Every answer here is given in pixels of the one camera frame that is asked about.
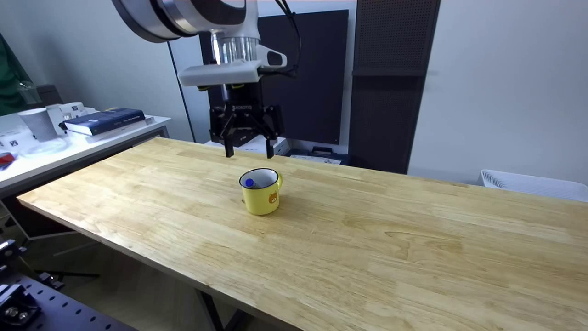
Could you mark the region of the dark blue book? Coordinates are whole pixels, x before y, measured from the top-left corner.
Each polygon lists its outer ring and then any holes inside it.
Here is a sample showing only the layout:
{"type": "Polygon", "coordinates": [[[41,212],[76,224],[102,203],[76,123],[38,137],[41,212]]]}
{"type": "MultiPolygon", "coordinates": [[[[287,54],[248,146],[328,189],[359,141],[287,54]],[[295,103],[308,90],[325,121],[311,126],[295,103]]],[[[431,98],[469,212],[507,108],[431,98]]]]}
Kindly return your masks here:
{"type": "Polygon", "coordinates": [[[130,108],[111,108],[75,119],[65,120],[67,130],[96,136],[146,119],[143,111],[130,108]]]}

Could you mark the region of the person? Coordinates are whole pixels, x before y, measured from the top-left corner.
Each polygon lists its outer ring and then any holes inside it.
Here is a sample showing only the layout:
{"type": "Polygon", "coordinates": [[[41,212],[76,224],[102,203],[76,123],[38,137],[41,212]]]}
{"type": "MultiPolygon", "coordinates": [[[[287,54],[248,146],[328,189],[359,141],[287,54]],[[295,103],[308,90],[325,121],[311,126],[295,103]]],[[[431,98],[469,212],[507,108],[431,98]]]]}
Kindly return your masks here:
{"type": "Polygon", "coordinates": [[[0,116],[28,109],[27,102],[19,92],[21,83],[26,81],[31,81],[30,76],[0,34],[0,116]]]}

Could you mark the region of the black perforated panel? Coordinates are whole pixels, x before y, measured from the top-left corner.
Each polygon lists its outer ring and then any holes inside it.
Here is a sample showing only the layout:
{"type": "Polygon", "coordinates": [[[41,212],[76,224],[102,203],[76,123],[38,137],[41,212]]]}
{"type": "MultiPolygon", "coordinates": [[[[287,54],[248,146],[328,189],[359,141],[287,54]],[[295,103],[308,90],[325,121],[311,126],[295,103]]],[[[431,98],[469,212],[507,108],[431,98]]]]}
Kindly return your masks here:
{"type": "Polygon", "coordinates": [[[441,0],[358,0],[350,164],[406,174],[441,0]]]}

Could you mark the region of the yellow enamel mug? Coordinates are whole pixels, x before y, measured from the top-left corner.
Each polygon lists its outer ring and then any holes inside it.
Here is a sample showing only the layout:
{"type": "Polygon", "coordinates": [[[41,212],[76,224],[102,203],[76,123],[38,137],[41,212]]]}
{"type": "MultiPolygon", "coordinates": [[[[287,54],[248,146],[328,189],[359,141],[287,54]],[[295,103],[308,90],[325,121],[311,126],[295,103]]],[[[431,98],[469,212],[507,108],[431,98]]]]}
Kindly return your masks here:
{"type": "Polygon", "coordinates": [[[264,216],[276,211],[281,201],[282,181],[281,173],[271,168],[255,168],[242,174],[239,184],[248,212],[252,215],[264,216]],[[260,188],[246,188],[244,186],[246,178],[254,179],[260,188]]]}

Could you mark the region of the grey paper cup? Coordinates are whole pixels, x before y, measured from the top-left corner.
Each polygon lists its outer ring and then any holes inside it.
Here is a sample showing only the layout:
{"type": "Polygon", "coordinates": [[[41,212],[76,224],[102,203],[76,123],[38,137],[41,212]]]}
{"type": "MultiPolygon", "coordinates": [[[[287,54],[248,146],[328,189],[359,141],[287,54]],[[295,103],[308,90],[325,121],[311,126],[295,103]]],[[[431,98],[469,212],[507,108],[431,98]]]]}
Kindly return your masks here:
{"type": "Polygon", "coordinates": [[[47,108],[28,109],[17,115],[40,143],[59,138],[47,108]]]}

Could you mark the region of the white ribbed appliance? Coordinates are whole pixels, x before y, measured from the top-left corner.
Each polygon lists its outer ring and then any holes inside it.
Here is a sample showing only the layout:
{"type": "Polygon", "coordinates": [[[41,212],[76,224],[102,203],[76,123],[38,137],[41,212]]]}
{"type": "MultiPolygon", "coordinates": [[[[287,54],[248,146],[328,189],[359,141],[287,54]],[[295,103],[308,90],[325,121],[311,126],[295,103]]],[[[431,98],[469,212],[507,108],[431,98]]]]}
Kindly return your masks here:
{"type": "Polygon", "coordinates": [[[588,203],[588,186],[567,180],[484,169],[480,172],[477,184],[500,190],[588,203]]]}

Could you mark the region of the white side table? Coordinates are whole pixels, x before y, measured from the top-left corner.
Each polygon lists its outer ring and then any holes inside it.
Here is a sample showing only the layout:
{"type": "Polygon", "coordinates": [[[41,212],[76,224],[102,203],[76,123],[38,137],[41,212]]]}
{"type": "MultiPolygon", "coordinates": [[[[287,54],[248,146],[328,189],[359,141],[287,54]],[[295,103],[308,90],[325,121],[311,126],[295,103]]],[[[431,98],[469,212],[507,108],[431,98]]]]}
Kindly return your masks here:
{"type": "Polygon", "coordinates": [[[21,153],[0,171],[0,206],[7,209],[27,240],[74,234],[73,230],[23,207],[16,197],[151,138],[168,137],[170,122],[170,118],[149,115],[146,124],[126,126],[103,140],[89,143],[66,135],[54,153],[29,157],[21,153]]]}

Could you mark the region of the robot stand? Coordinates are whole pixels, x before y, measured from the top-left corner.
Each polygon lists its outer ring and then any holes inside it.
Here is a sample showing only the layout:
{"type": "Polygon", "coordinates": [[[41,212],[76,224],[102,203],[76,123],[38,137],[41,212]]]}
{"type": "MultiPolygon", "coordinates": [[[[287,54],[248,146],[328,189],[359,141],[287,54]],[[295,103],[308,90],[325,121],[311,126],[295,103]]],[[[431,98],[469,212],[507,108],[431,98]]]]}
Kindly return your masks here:
{"type": "Polygon", "coordinates": [[[24,247],[0,243],[0,331],[137,331],[60,292],[49,274],[29,277],[16,266],[24,247]]]}

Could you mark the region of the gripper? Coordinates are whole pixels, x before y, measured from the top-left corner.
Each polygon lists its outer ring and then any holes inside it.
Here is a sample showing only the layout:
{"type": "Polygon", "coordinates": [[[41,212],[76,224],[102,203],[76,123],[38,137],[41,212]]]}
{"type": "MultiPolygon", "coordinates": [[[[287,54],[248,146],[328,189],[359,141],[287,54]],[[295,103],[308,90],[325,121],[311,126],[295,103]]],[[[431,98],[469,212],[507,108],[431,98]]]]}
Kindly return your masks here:
{"type": "Polygon", "coordinates": [[[282,109],[263,103],[262,84],[221,85],[210,88],[210,139],[224,146],[227,158],[233,144],[265,138],[266,157],[275,153],[272,141],[282,135],[282,109]]]}

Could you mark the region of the white printed boxes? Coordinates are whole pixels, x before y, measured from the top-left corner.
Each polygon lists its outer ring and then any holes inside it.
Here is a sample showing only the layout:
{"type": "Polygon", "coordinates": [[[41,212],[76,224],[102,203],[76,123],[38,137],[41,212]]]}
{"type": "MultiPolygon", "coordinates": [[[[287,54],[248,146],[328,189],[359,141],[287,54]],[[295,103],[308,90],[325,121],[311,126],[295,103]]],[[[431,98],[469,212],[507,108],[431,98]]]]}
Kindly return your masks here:
{"type": "Polygon", "coordinates": [[[67,133],[66,129],[59,126],[62,122],[97,112],[95,108],[87,107],[82,102],[56,103],[46,106],[46,110],[58,135],[67,133]]]}

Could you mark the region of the dark wall board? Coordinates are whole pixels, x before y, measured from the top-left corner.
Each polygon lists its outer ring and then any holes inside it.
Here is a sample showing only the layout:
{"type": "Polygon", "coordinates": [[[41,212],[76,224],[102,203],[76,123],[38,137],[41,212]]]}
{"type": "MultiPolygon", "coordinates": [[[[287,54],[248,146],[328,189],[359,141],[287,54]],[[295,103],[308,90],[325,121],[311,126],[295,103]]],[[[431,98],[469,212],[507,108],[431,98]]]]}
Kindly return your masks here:
{"type": "Polygon", "coordinates": [[[301,40],[284,15],[258,19],[262,44],[285,54],[289,64],[297,60],[302,44],[296,77],[263,79],[263,101],[281,107],[284,137],[338,145],[349,11],[297,13],[295,21],[301,40]]]}

